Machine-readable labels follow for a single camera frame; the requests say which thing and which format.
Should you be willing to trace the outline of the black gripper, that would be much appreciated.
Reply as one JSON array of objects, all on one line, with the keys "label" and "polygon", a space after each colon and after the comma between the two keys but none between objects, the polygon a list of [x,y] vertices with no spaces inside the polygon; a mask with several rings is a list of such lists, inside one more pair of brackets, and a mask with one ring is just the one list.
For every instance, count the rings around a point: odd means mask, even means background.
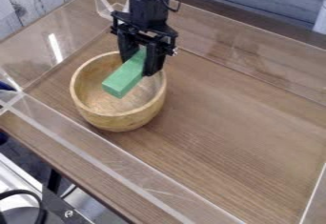
[{"label": "black gripper", "polygon": [[170,0],[128,0],[128,12],[115,10],[111,14],[122,61],[147,46],[143,76],[152,76],[163,69],[166,55],[172,55],[176,48],[178,33],[167,24],[170,11],[178,12]]}]

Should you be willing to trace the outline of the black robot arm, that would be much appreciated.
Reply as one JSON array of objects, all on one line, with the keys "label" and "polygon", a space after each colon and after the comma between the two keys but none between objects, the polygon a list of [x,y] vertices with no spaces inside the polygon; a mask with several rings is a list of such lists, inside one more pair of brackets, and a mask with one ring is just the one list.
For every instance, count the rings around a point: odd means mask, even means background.
[{"label": "black robot arm", "polygon": [[114,10],[111,32],[118,36],[122,61],[126,62],[146,47],[143,76],[155,75],[167,55],[176,50],[178,32],[168,26],[170,0],[128,0],[128,12]]}]

